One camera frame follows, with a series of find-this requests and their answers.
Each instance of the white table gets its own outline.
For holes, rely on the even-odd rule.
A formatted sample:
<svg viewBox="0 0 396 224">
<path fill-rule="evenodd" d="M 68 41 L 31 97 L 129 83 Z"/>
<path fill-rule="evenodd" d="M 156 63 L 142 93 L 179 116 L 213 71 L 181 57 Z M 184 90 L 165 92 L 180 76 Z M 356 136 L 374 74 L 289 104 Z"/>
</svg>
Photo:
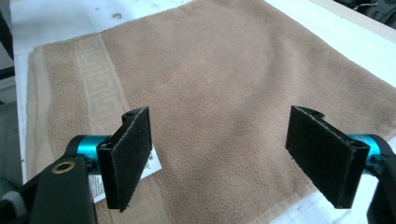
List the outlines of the white table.
<svg viewBox="0 0 396 224">
<path fill-rule="evenodd" d="M 28 55 L 34 47 L 94 34 L 190 0 L 11 0 L 23 181 L 26 181 Z M 265 0 L 351 61 L 396 87 L 396 32 L 331 0 Z M 396 148 L 396 140 L 390 141 Z M 298 202 L 273 223 L 367 223 L 376 179 L 364 176 L 350 210 L 336 210 L 321 193 Z"/>
</svg>

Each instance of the brown towel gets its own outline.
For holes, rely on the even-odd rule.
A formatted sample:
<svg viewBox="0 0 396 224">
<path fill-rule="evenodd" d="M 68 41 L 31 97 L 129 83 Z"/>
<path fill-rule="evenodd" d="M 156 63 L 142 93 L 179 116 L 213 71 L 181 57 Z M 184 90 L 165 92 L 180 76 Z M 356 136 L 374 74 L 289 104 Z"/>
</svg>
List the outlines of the brown towel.
<svg viewBox="0 0 396 224">
<path fill-rule="evenodd" d="M 200 1 L 30 57 L 28 168 L 150 106 L 163 169 L 102 223 L 268 222 L 314 189 L 285 149 L 291 105 L 345 133 L 395 130 L 396 91 L 263 1 Z"/>
</svg>

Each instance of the towel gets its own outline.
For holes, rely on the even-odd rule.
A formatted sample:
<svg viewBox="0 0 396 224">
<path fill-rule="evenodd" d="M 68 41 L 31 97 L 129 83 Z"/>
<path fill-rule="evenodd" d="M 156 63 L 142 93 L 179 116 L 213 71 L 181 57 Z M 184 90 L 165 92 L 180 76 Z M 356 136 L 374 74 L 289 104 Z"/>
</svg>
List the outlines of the towel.
<svg viewBox="0 0 396 224">
<path fill-rule="evenodd" d="M 396 91 L 260 0 L 196 0 L 30 55 L 33 177 L 77 134 L 149 106 L 163 169 L 100 223 L 266 223 L 313 192 L 285 149 L 290 106 L 390 138 Z"/>
</svg>

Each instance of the black foam pad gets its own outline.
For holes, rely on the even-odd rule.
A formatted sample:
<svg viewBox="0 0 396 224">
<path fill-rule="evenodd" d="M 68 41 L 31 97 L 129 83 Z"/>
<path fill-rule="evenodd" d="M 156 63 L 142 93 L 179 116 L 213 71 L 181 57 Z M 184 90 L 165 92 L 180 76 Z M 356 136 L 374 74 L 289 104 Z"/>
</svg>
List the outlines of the black foam pad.
<svg viewBox="0 0 396 224">
<path fill-rule="evenodd" d="M 122 126 L 97 147 L 107 206 L 125 210 L 152 149 L 149 108 L 122 115 Z"/>
<path fill-rule="evenodd" d="M 350 208 L 370 148 L 323 117 L 318 111 L 292 106 L 286 149 L 335 208 Z"/>
</svg>

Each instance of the table surface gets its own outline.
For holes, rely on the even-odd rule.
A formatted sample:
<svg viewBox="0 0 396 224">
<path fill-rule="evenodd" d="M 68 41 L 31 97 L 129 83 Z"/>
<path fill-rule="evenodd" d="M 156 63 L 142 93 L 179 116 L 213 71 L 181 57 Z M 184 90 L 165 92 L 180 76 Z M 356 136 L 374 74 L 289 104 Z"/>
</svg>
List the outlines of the table surface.
<svg viewBox="0 0 396 224">
<path fill-rule="evenodd" d="M 396 87 L 396 32 L 329 0 L 265 0 L 375 76 Z M 28 56 L 34 47 L 95 34 L 190 0 L 11 0 L 21 165 L 26 182 Z M 389 140 L 396 148 L 396 139 Z M 352 209 L 337 210 L 316 191 L 272 223 L 367 223 L 377 180 L 364 175 Z"/>
</svg>

